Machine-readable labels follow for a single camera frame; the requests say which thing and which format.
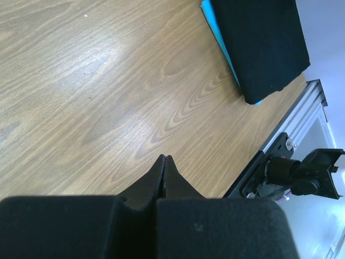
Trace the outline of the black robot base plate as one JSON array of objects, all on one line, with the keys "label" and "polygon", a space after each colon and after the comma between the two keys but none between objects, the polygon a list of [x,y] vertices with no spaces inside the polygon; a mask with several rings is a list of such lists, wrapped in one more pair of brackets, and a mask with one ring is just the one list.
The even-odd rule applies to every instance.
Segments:
[{"label": "black robot base plate", "polygon": [[286,142],[289,136],[286,132],[280,133],[272,144],[268,145],[267,151],[259,150],[247,166],[236,178],[223,198],[255,198],[260,197],[258,190],[267,182],[265,167],[269,160],[274,157],[290,159],[294,154],[293,147],[287,149]]}]

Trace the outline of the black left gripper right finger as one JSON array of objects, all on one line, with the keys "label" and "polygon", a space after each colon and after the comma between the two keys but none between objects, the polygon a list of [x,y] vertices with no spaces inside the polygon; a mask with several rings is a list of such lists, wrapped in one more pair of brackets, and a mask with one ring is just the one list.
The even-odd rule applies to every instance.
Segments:
[{"label": "black left gripper right finger", "polygon": [[165,198],[156,204],[157,258],[299,258],[283,210],[267,199],[194,199],[166,158]]}]

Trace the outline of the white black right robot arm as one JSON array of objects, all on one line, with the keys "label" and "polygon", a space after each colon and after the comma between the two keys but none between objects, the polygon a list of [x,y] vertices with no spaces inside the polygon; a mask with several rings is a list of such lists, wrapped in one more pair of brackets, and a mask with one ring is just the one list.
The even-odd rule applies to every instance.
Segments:
[{"label": "white black right robot arm", "polygon": [[271,157],[260,173],[264,183],[276,189],[262,196],[276,198],[288,190],[296,196],[316,195],[338,200],[344,196],[341,184],[336,183],[343,158],[344,150],[326,148],[311,151],[301,161]]}]

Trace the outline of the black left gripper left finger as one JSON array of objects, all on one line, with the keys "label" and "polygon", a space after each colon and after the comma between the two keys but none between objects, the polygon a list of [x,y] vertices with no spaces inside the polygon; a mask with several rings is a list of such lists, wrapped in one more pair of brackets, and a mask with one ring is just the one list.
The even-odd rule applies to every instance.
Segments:
[{"label": "black left gripper left finger", "polygon": [[1,258],[154,258],[165,157],[119,195],[1,201]]}]

